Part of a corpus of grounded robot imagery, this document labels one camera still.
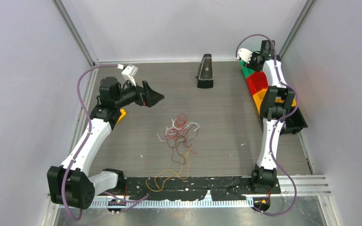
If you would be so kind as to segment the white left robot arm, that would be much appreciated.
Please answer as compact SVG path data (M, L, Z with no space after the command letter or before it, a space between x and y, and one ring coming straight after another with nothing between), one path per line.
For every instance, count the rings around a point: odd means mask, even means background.
M95 196L106 191L120 195L125 191L124 173L117 169L104 169L89 176L91 164L103 141L113 131L121 118L121 109L135 103L153 107L164 99L147 81L142 85L126 82L122 85L115 77L100 82L98 103L90 114L82 137L60 166L52 166L47 172L49 194L55 204L82 210L88 209Z

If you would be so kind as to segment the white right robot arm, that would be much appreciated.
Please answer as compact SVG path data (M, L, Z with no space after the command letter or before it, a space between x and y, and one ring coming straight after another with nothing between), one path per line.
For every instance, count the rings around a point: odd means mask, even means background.
M258 53L251 53L247 66L264 72L268 88L260 105L263 138L259 158L251 172L250 188L254 193L266 193L277 184L276 155L283 122L294 110L295 91L287 84L276 53L275 42L263 40Z

